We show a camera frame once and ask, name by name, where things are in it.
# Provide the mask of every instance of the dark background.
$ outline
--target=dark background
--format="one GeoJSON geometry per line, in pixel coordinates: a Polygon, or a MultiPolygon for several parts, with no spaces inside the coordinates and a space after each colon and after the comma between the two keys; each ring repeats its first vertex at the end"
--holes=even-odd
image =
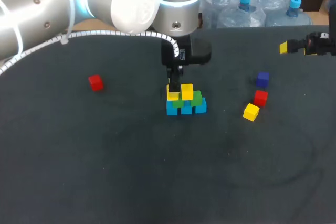
{"type": "Polygon", "coordinates": [[[160,41],[55,44],[0,77],[0,223],[333,223],[336,58],[280,55],[326,27],[198,32],[204,115],[165,115],[160,41]],[[243,119],[270,73],[269,100],[243,119]],[[101,75],[95,93],[88,77],[101,75]]]}

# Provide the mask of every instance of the toy block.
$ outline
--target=toy block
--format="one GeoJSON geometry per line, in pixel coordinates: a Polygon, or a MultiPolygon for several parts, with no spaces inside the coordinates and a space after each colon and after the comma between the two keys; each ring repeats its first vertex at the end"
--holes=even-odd
{"type": "Polygon", "coordinates": [[[178,108],[173,107],[172,101],[167,101],[167,115],[178,115],[178,108]]]}
{"type": "Polygon", "coordinates": [[[253,104],[249,104],[244,111],[243,117],[254,122],[259,114],[259,110],[259,107],[254,106],[253,104]]]}
{"type": "Polygon", "coordinates": [[[207,111],[206,101],[205,98],[202,98],[202,105],[195,108],[195,113],[202,114],[206,113],[206,111],[207,111]]]}
{"type": "Polygon", "coordinates": [[[184,106],[181,108],[182,115],[193,114],[193,107],[191,107],[191,101],[184,101],[184,106]]]}
{"type": "Polygon", "coordinates": [[[260,72],[257,79],[257,86],[266,88],[268,86],[269,73],[260,72]]]}
{"type": "Polygon", "coordinates": [[[169,92],[169,85],[167,85],[167,101],[178,101],[179,92],[169,92]]]}
{"type": "Polygon", "coordinates": [[[267,102],[268,92],[257,90],[254,97],[254,105],[257,107],[265,107],[267,102]]]}
{"type": "Polygon", "coordinates": [[[183,101],[192,101],[194,99],[194,87],[192,84],[182,84],[181,93],[183,101]]]}
{"type": "Polygon", "coordinates": [[[191,107],[198,107],[202,105],[202,94],[200,91],[194,91],[194,99],[191,101],[191,107]]]}
{"type": "Polygon", "coordinates": [[[173,101],[174,108],[182,108],[184,106],[184,101],[182,101],[181,94],[178,96],[178,101],[173,101]]]}
{"type": "Polygon", "coordinates": [[[95,76],[89,77],[89,82],[91,84],[91,87],[93,91],[99,91],[103,89],[103,82],[98,74],[95,76]]]}
{"type": "Polygon", "coordinates": [[[280,45],[280,54],[286,54],[286,53],[288,53],[287,41],[280,45]]]}

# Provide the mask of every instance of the stacked cubes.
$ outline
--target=stacked cubes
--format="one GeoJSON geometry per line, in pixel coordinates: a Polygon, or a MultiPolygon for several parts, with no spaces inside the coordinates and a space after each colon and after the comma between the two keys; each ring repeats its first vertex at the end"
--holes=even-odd
{"type": "Polygon", "coordinates": [[[167,85],[167,115],[178,115],[181,110],[182,115],[193,114],[195,108],[196,114],[206,113],[207,105],[205,98],[200,91],[194,91],[192,84],[182,84],[181,92],[169,92],[167,85]]]}

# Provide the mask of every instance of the red cube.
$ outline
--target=red cube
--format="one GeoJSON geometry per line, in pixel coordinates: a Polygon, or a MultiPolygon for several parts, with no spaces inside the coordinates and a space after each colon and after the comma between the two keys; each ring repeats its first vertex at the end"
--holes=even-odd
{"type": "Polygon", "coordinates": [[[91,84],[91,87],[94,91],[99,91],[99,90],[102,90],[103,89],[103,82],[100,78],[100,76],[97,74],[95,76],[91,76],[89,77],[89,81],[90,81],[90,84],[91,84]]]}
{"type": "Polygon", "coordinates": [[[254,105],[258,107],[265,107],[268,93],[266,91],[257,90],[254,98],[254,105]]]}

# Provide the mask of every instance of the robotic arm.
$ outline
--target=robotic arm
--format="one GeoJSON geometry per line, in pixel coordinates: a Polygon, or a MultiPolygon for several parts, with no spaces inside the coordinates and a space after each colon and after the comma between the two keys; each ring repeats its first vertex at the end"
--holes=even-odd
{"type": "Polygon", "coordinates": [[[211,45],[189,36],[198,27],[199,8],[200,0],[0,0],[0,60],[21,55],[66,29],[69,36],[73,26],[86,19],[97,18],[128,34],[153,25],[180,46],[179,57],[174,57],[171,45],[162,44],[170,91],[178,92],[183,66],[211,58],[211,45]]]}

